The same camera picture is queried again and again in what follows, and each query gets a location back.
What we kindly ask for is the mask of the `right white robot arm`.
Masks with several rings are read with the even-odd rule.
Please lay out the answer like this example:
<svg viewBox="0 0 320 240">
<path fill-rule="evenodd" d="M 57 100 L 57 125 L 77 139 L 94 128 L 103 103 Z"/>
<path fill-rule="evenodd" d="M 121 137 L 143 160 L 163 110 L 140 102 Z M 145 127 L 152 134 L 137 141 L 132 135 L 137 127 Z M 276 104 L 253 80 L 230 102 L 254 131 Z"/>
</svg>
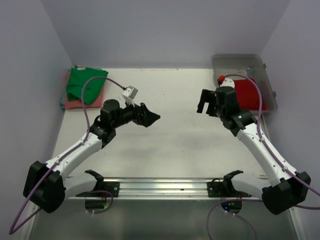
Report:
<svg viewBox="0 0 320 240">
<path fill-rule="evenodd" d="M 254 156 L 267 177 L 267 182 L 255 178 L 242 170 L 235 170 L 223 177 L 222 182 L 211 181 L 208 185 L 221 195 L 240 196 L 241 193 L 262 200 L 274 215 L 298 205 L 306 199 L 311 183 L 310 176 L 298 172 L 265 137 L 258 121 L 249 110 L 241 110 L 236 91 L 230 86 L 222 86 L 215 91 L 203 89 L 197 105 L 202 113 L 208 104 L 206 114 L 217 117 Z"/>
</svg>

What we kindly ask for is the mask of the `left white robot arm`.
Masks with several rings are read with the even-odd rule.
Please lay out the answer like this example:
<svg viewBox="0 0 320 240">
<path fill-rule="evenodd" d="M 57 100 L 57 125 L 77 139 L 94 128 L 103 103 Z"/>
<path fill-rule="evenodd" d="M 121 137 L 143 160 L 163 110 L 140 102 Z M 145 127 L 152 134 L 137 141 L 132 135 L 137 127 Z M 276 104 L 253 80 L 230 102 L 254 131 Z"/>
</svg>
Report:
<svg viewBox="0 0 320 240">
<path fill-rule="evenodd" d="M 57 157 L 41 163 L 34 162 L 27 174 L 23 196 L 47 213 L 57 210 L 64 200 L 78 194 L 107 195 L 104 177 L 93 170 L 86 170 L 77 177 L 70 173 L 91 155 L 102 150 L 116 136 L 116 129 L 130 122 L 145 128 L 161 117 L 151 112 L 144 103 L 126 104 L 125 108 L 115 99 L 104 102 L 84 136 Z"/>
</svg>

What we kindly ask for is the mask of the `green polo shirt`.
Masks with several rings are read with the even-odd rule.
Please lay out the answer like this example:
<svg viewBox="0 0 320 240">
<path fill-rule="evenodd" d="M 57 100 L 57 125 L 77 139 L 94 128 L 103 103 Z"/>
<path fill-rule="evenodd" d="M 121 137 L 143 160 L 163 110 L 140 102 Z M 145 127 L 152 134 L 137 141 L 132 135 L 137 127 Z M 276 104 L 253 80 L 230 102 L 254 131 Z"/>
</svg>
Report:
<svg viewBox="0 0 320 240">
<path fill-rule="evenodd" d="M 102 69 L 86 67 L 85 69 L 72 68 L 70 70 L 68 83 L 66 86 L 66 95 L 68 101 L 76 101 L 82 99 L 82 90 L 88 80 L 97 78 L 89 82 L 84 91 L 84 103 L 91 105 L 100 95 L 105 84 L 105 77 L 108 72 Z"/>
</svg>

